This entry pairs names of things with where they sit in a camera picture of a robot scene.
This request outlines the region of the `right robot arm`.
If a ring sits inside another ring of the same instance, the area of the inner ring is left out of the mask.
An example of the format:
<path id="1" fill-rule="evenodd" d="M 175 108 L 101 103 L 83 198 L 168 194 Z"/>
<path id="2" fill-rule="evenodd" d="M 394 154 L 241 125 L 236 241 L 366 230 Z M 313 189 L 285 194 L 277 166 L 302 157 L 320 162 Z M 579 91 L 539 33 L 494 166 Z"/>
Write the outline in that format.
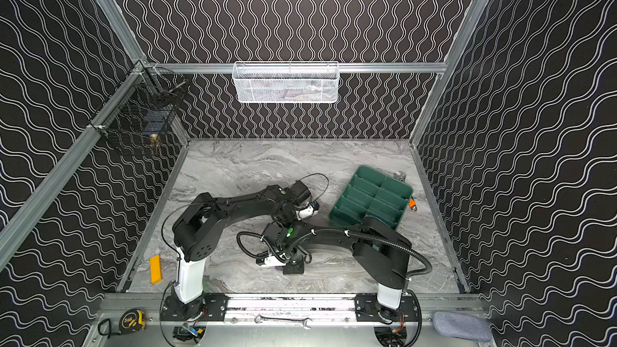
<path id="1" fill-rule="evenodd" d="M 390 311 L 400 308 L 411 277 L 432 271 L 431 262 L 414 250 L 407 238 L 373 216 L 350 227 L 298 222 L 279 228 L 269 224 L 257 238 L 286 267 L 305 262 L 305 253 L 311 247 L 335 247 L 351 252 L 355 261 L 377 282 L 377 302 Z"/>

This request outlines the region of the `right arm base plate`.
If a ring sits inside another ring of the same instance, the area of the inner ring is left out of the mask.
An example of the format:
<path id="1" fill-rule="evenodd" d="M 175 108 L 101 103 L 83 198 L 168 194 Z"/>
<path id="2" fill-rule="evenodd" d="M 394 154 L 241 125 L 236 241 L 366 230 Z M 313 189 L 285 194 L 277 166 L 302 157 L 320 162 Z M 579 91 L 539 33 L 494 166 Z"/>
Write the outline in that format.
<path id="1" fill-rule="evenodd" d="M 418 321 L 421 308 L 416 299 L 403 297 L 397 309 L 379 304 L 376 294 L 358 294 L 353 299 L 353 310 L 359 322 L 381 324 Z"/>

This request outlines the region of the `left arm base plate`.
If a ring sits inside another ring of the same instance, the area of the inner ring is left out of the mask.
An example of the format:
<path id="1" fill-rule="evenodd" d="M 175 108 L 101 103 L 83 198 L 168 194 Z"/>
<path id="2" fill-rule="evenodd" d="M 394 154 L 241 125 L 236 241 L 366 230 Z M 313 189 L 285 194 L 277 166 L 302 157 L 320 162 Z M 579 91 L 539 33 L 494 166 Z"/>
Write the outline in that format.
<path id="1" fill-rule="evenodd" d="M 160 311 L 162 321 L 223 321 L 228 310 L 229 297 L 221 293 L 202 294 L 188 303 L 182 302 L 176 292 L 165 298 Z"/>

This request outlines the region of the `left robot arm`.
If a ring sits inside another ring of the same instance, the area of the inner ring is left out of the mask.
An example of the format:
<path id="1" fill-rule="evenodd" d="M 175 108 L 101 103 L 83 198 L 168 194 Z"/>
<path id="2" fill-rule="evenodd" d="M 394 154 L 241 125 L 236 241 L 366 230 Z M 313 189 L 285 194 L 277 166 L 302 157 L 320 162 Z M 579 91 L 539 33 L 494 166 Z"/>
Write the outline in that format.
<path id="1" fill-rule="evenodd" d="M 172 226 L 179 254 L 176 297 L 180 303 L 189 304 L 202 296 L 205 259 L 215 250 L 227 227 L 260 216 L 269 216 L 277 225 L 287 227 L 318 210 L 319 203 L 301 181 L 288 187 L 271 185 L 236 197 L 198 195 Z"/>

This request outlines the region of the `green divided plastic tray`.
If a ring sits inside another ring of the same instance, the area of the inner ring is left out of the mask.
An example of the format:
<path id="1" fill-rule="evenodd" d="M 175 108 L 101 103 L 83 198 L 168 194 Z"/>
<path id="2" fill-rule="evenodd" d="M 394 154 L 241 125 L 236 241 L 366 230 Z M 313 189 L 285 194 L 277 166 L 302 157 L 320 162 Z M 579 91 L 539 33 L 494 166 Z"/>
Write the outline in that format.
<path id="1" fill-rule="evenodd" d="M 360 165 L 329 212 L 329 225 L 353 226 L 370 216 L 396 231 L 413 194 L 408 184 Z"/>

